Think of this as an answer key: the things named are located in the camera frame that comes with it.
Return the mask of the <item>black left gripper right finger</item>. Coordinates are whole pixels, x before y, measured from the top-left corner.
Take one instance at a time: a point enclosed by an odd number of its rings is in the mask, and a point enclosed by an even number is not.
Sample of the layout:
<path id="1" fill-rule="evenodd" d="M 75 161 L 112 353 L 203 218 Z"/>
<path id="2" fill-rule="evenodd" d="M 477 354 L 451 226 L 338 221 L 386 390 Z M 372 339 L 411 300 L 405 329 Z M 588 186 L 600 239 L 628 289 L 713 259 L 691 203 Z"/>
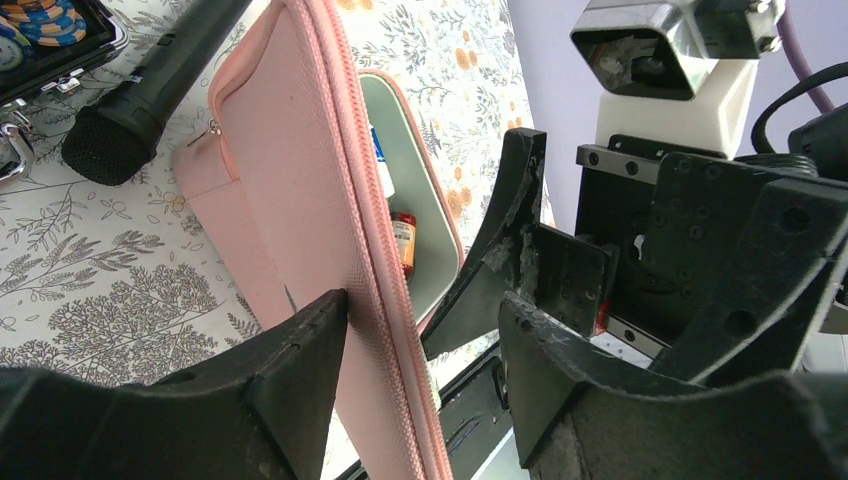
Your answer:
<path id="1" fill-rule="evenodd" d="M 498 315 L 521 467 L 535 479 L 843 479 L 847 379 L 710 389 L 637 367 L 506 293 Z"/>

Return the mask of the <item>blue white elastic bandage roll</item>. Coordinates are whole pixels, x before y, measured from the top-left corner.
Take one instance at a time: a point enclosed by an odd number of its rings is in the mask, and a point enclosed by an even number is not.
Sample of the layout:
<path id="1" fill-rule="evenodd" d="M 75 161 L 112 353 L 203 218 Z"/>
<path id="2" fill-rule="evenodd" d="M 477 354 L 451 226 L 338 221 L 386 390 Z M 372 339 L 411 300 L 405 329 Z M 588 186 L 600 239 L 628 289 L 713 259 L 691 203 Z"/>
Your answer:
<path id="1" fill-rule="evenodd" d="M 373 125 L 369 125 L 369 129 L 370 129 L 370 134 L 371 134 L 371 137 L 372 137 L 372 142 L 373 142 L 373 145 L 374 145 L 375 160 L 376 160 L 377 170 L 378 170 L 378 174 L 379 174 L 379 178 L 380 178 L 380 182 L 381 182 L 381 186 L 382 186 L 382 190 L 383 190 L 383 195 L 384 195 L 384 198 L 386 199 L 386 201 L 389 202 L 391 200 L 391 198 L 396 193 L 395 185 L 394 185 L 394 182 L 391 178 L 391 174 L 390 174 L 390 171 L 389 171 L 389 168 L 388 168 L 388 164 L 386 162 L 385 154 L 383 152 L 383 149 L 382 149 L 379 137 L 378 137 L 377 130 L 375 129 L 375 127 Z"/>

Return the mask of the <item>pink medicine kit bag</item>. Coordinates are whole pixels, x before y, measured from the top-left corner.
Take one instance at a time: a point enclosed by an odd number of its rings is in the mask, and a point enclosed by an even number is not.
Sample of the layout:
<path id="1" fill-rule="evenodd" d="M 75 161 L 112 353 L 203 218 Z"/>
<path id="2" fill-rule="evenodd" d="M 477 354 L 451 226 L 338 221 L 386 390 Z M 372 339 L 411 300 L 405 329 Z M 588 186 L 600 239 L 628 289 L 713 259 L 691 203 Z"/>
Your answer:
<path id="1" fill-rule="evenodd" d="M 373 479 L 452 475 L 421 334 L 462 249 L 401 88 L 359 70 L 331 1 L 273 1 L 208 90 L 215 132 L 173 157 L 178 186 L 259 323 L 348 292 L 335 408 Z M 369 125 L 396 193 L 389 202 Z M 391 213 L 417 218 L 407 281 Z"/>

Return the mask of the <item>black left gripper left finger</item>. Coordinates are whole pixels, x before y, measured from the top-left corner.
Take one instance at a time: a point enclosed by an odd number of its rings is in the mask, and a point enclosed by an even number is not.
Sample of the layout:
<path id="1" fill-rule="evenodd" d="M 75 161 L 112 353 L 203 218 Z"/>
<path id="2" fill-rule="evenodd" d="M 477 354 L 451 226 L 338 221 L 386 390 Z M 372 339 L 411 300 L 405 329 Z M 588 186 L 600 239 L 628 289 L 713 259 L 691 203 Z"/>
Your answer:
<path id="1" fill-rule="evenodd" d="M 1 372 L 5 479 L 317 479 L 345 345 L 347 294 L 152 385 Z"/>

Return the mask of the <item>brown bottle orange cap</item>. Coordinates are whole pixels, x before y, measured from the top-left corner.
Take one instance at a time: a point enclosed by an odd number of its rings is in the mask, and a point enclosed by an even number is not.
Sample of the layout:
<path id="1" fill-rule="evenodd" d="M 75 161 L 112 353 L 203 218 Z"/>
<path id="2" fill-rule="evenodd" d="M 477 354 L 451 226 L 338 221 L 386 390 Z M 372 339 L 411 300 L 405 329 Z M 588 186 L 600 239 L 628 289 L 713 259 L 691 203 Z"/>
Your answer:
<path id="1" fill-rule="evenodd" d="M 417 218 L 404 212 L 392 212 L 391 222 L 404 276 L 409 281 L 415 269 Z"/>

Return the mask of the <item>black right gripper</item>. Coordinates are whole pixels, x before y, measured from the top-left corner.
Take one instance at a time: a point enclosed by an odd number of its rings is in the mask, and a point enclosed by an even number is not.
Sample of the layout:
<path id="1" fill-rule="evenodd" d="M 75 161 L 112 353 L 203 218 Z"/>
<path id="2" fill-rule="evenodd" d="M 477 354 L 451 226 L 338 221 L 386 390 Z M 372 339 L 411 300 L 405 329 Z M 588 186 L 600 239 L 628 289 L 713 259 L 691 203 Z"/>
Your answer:
<path id="1" fill-rule="evenodd" d="M 497 328 L 540 224 L 547 134 L 508 130 L 484 219 L 421 334 L 434 360 Z M 734 160 L 616 135 L 583 145 L 577 233 L 534 235 L 537 305 L 575 331 L 605 329 L 654 356 L 652 370 L 701 383 L 744 348 L 793 361 L 810 318 L 797 305 L 847 231 L 846 190 L 797 155 Z"/>

